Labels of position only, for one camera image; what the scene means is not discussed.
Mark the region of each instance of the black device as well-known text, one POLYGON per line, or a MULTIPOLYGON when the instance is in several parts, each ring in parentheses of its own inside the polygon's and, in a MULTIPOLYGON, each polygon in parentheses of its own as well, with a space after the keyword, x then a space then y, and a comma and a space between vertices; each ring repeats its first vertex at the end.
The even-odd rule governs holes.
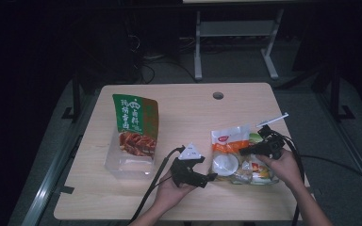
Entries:
POLYGON ((184 159, 175 158, 170 171, 172 172, 174 183, 180 187, 180 184, 188 184, 191 186, 205 187, 207 182, 214 181, 217 173, 209 173, 203 175, 193 171, 193 167, 197 163, 203 163, 205 158, 201 156, 199 159, 184 159))
POLYGON ((279 159, 281 157, 281 149, 285 145, 283 136, 274 132, 268 125, 264 125, 258 131, 258 134, 260 134, 263 140, 247 148, 239 149, 240 155, 248 155, 250 153, 264 154, 273 159, 279 159))

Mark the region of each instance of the human hand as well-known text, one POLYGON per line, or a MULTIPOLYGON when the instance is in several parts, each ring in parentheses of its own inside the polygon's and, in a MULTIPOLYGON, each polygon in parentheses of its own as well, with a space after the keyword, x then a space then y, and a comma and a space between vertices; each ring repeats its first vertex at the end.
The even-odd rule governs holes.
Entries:
POLYGON ((196 186, 185 184, 181 184, 180 187, 178 187, 171 179, 171 176, 172 173, 167 171, 167 173, 160 178, 153 204, 153 206, 159 208, 163 213, 179 204, 188 193, 196 188, 196 186))
POLYGON ((301 174, 292 152, 282 149, 281 154, 278 160, 260 154, 257 154, 256 157, 266 163, 289 188, 297 183, 302 183, 301 174))

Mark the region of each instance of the table hole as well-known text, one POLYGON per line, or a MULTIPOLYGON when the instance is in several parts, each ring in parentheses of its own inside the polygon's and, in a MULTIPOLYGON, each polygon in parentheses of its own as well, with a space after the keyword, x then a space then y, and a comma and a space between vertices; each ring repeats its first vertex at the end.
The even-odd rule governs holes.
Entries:
POLYGON ((216 100, 221 100, 222 98, 224 98, 224 94, 222 94, 222 92, 214 92, 213 98, 216 100))

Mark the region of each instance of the red label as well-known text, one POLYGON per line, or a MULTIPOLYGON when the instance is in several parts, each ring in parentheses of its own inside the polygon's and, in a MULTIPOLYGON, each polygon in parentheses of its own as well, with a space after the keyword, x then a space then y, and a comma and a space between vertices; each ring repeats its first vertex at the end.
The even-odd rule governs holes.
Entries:
POLYGON ((229 136, 219 137, 219 142, 225 142, 225 141, 227 141, 228 138, 229 138, 229 136))

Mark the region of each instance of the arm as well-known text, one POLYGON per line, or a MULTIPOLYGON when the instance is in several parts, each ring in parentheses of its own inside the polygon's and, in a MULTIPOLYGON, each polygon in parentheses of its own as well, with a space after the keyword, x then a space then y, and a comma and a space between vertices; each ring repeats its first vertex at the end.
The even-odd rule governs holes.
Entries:
POLYGON ((175 207, 196 186, 182 185, 177 187, 171 179, 172 173, 168 171, 159 181, 155 201, 152 206, 130 225, 154 225, 168 210, 175 207))
POLYGON ((266 163, 292 191, 305 224, 332 225, 331 221, 307 191, 292 152, 283 149, 282 155, 278 160, 270 159, 265 155, 257 155, 256 157, 266 163))

